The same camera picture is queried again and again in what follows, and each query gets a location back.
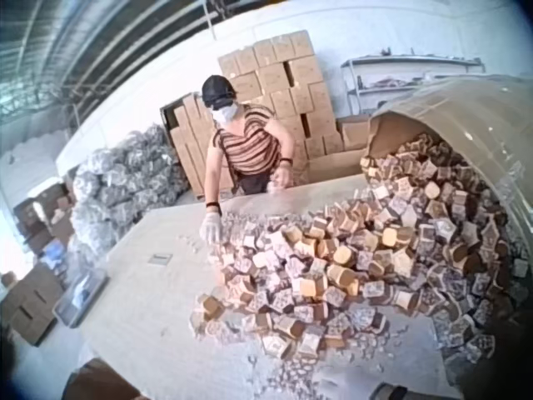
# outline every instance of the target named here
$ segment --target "white wall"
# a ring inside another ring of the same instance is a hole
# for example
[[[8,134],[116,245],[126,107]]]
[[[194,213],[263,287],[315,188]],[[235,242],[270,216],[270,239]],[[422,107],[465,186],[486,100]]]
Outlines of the white wall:
[[[59,178],[55,160],[66,142],[67,131],[47,133],[19,143],[0,157],[0,188],[10,210],[37,185]]]
[[[292,0],[217,24],[217,40],[200,32],[150,62],[83,123],[57,159],[60,173],[94,148],[161,123],[159,108],[220,73],[222,54],[301,29],[311,36],[338,117],[349,113],[340,65],[387,47],[480,57],[489,73],[533,74],[531,26],[512,0]]]

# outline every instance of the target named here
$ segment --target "concrete floor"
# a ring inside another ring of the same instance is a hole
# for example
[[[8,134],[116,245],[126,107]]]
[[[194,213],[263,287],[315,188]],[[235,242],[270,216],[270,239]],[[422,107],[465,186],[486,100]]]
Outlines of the concrete floor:
[[[72,371],[92,358],[81,333],[60,323],[39,347],[29,345],[16,332],[12,342],[15,366],[11,383],[24,399],[60,399]]]

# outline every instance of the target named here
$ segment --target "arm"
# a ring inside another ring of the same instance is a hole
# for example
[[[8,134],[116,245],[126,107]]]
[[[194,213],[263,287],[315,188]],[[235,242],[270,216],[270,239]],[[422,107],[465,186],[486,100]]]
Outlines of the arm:
[[[206,179],[204,181],[206,204],[218,202],[218,190],[220,186],[222,158],[223,153],[220,148],[216,148],[211,145],[207,149]],[[213,206],[209,207],[207,211],[218,213],[218,209]]]
[[[287,131],[286,128],[281,125],[281,122],[271,118],[266,123],[265,130],[280,143],[281,157],[292,159],[294,157],[294,138],[289,131]]]
[[[265,126],[265,130],[270,133],[281,146],[281,158],[288,158],[292,161],[294,157],[294,138],[286,130],[286,128],[281,125],[279,121],[274,118],[271,118]],[[292,186],[292,162],[281,160],[280,165],[277,167],[276,171],[271,177],[271,183],[273,187],[277,188],[275,190],[288,188]]]

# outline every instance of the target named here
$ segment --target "hand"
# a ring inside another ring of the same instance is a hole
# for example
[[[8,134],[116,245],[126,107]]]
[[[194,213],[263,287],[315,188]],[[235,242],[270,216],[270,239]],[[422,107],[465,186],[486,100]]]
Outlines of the hand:
[[[362,367],[325,367],[315,373],[318,394],[331,400],[371,400],[372,394],[381,385]]]
[[[280,164],[271,176],[271,181],[277,188],[289,188],[292,186],[292,166],[291,164]]]
[[[222,220],[218,212],[207,212],[200,227],[200,238],[207,244],[222,240]]]

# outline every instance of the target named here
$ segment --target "face mask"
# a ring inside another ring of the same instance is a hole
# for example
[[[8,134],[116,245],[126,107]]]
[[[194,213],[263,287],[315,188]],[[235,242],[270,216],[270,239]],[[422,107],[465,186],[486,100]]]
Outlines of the face mask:
[[[233,103],[231,106],[222,107],[218,110],[211,110],[211,114],[213,119],[218,123],[229,123],[233,117],[235,117],[238,110],[239,106],[236,103]]]

